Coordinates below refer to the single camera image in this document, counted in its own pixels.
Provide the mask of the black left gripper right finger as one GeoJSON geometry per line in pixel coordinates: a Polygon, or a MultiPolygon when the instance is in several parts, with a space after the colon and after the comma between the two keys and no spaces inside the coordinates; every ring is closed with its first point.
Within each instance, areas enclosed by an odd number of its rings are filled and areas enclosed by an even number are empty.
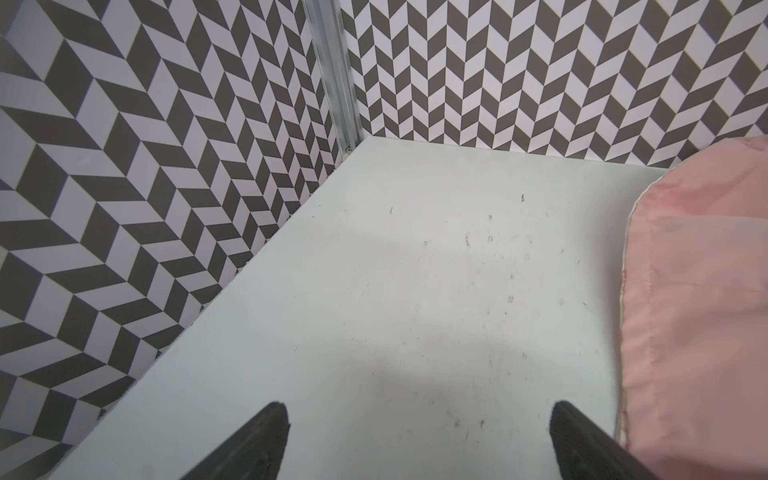
{"type": "Polygon", "coordinates": [[[568,401],[554,404],[549,434],[564,480],[657,480],[648,468],[568,401]]]}

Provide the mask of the pink Snoopy zip jacket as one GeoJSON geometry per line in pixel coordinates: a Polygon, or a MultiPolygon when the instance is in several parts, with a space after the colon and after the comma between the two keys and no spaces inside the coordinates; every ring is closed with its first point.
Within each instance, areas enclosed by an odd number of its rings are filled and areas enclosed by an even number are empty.
{"type": "Polygon", "coordinates": [[[767,475],[767,140],[729,138],[629,216],[616,437],[660,479],[767,475]]]}

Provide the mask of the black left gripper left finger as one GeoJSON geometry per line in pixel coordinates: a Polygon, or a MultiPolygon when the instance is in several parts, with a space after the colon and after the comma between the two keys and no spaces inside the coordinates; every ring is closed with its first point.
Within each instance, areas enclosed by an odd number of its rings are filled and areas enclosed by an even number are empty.
{"type": "Polygon", "coordinates": [[[275,480],[288,443],[285,404],[271,402],[200,461],[183,480],[275,480]]]}

